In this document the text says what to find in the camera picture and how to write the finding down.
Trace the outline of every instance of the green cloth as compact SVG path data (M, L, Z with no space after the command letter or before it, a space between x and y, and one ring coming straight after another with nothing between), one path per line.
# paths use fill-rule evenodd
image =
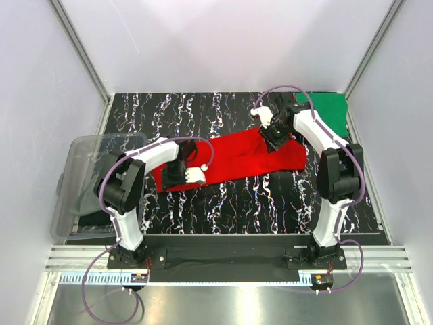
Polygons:
M323 122L340 137L348 137L346 128L347 101L343 93L309 93ZM299 102L306 102L303 93L297 93Z

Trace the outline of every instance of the clear plastic container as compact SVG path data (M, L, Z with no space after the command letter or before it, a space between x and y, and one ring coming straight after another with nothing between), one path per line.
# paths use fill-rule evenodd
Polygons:
M71 143L66 166L57 187L58 199L51 224L51 236L55 240L115 236L112 224L104 219L108 216L101 211L95 212L94 215L97 214L99 221L93 223L89 223L89 216L79 215L89 209L97 210L97 198L92 197L92 191L95 176L102 168L104 155L111 150L134 150L146 144L147 137L143 133L91 135L79 137Z

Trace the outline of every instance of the red cloth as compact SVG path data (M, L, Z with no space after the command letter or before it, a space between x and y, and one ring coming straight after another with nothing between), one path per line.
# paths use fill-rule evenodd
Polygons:
M304 146L295 140L288 141L278 151L268 154L266 144L258 127L209 140L214 146L215 156L209 169L204 173L207 186L234 179L256 176L274 171L300 171L305 169L306 152ZM210 148L206 142L198 142L196 159L188 167L199 167L210 158ZM153 170L158 192L162 191L161 170L166 165ZM188 184L175 186L168 191L183 191L199 188Z

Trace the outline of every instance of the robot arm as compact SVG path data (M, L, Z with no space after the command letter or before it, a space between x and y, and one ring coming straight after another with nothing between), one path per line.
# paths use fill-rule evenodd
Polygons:
M272 115L266 106L253 109L250 114L260 117L259 132L269 152L284 145L290 139L291 133L299 132L319 154L317 189L321 196L321 210L309 248L309 261L327 262L338 252L336 236L340 237L348 203L359 196L361 187L357 169L336 142L352 152L361 168L363 149L360 145L349 144L336 135L317 113L313 117L309 103L297 103L292 93L281 94L275 101L279 108L277 114Z
M184 160L197 150L194 141L184 141L180 144L160 138L155 143L129 152L111 151L106 156L94 192L99 197L102 181L111 167L121 158L134 152L138 154L127 159L111 174L104 188L104 202L107 209L113 212L112 221L121 234L119 246L127 251L135 251L143 242L138 218L137 207L143 190L144 176L152 169L167 163L162 170L164 188L186 183L206 183L203 170L199 167L187 168Z

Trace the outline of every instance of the marble tabletop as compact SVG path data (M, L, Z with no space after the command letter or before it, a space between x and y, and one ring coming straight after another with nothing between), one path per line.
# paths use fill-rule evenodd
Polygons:
M105 133L220 137L258 126L249 111L258 93L118 93ZM276 112L273 96L263 100ZM281 171L186 192L158 194L146 176L142 230L147 234L294 234L314 229L320 210L315 187L319 157L308 143L306 170ZM376 233L368 193L349 208L343 232Z

